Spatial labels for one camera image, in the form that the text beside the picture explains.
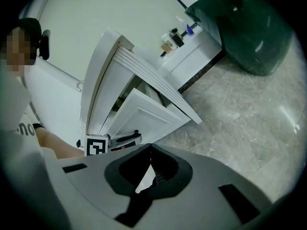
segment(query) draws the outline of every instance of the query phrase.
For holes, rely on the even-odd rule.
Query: open cabinet door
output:
[[[181,94],[175,90],[172,85],[147,61],[136,56],[133,52],[130,52],[124,47],[119,47],[112,60],[133,72],[154,89],[159,91],[197,124],[202,122],[201,118],[183,99]]]
[[[146,94],[133,89],[114,116],[108,130],[111,139],[128,136],[138,130],[142,143],[156,134],[167,131],[181,121],[171,110],[162,106]]]

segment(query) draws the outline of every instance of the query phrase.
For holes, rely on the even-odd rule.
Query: white cabinet door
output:
[[[184,124],[186,124],[191,119],[186,116],[182,111],[180,111],[173,103],[168,105],[166,107],[168,110],[172,111],[174,114],[176,114],[178,117],[180,117],[180,121],[175,124],[170,124],[165,126],[165,128],[161,128],[157,130],[151,138],[148,138],[148,140],[144,140],[144,143],[154,143],[158,141],[159,139],[163,138],[164,136],[167,136],[168,134],[172,133],[176,129],[180,128]]]
[[[117,111],[108,130],[111,139],[128,136],[138,130],[142,143],[146,143],[160,131],[176,126],[181,118],[147,95],[133,89]]]
[[[125,84],[133,76],[133,73],[127,70],[126,74],[128,74],[125,76],[125,69],[123,67],[118,67],[120,72],[117,74],[116,71],[118,69],[114,69],[114,66],[118,66],[118,64],[116,62],[111,63],[112,57],[119,46],[125,47],[128,50],[133,49],[133,44],[123,35],[107,29],[98,41],[91,57],[81,97],[80,129],[82,146],[84,146],[84,139],[87,134],[96,135],[99,133],[101,126],[107,118],[107,114],[111,111],[112,105],[118,98],[119,93],[116,92],[121,92]]]
[[[143,79],[150,86],[159,91],[173,104],[182,110],[187,116],[197,124],[202,122],[201,118],[192,107],[182,98],[181,94],[157,70],[144,59],[137,57],[124,47],[120,47],[114,55],[113,61],[127,68],[139,78]]]

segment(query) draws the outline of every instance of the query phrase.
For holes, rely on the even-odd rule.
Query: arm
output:
[[[84,152],[68,145],[65,141],[45,130],[42,127],[35,129],[39,145],[50,148],[54,151],[58,159],[67,159],[74,157],[83,157]]]

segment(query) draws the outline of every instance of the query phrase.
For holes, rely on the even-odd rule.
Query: small bottle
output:
[[[168,46],[171,47],[172,50],[175,50],[177,48],[176,43],[174,42],[174,40],[169,36],[168,33],[165,33],[162,37],[160,37],[160,39],[166,43]]]
[[[194,34],[192,28],[188,25],[188,23],[186,23],[183,19],[181,19],[179,16],[176,16],[176,18],[179,20],[180,22],[180,26],[181,28],[187,32],[187,34],[189,34],[190,36]]]
[[[181,47],[184,45],[184,42],[181,40],[180,36],[177,34],[178,29],[174,28],[170,31],[170,37],[175,41],[175,43]]]

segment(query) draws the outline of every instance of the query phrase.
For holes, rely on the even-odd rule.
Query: black slot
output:
[[[242,224],[254,219],[260,212],[232,184],[219,187],[220,191],[240,218]]]
[[[153,185],[137,194],[135,189],[150,165],[156,174]],[[192,176],[193,169],[187,161],[155,144],[146,144],[112,161],[105,169],[105,179],[115,193],[130,197],[126,212],[115,219],[134,227],[153,200],[175,197],[190,183]]]
[[[79,163],[79,164],[63,167],[63,171],[65,173],[69,173],[69,172],[74,172],[74,171],[82,170],[84,168],[87,168],[87,166],[84,163]]]

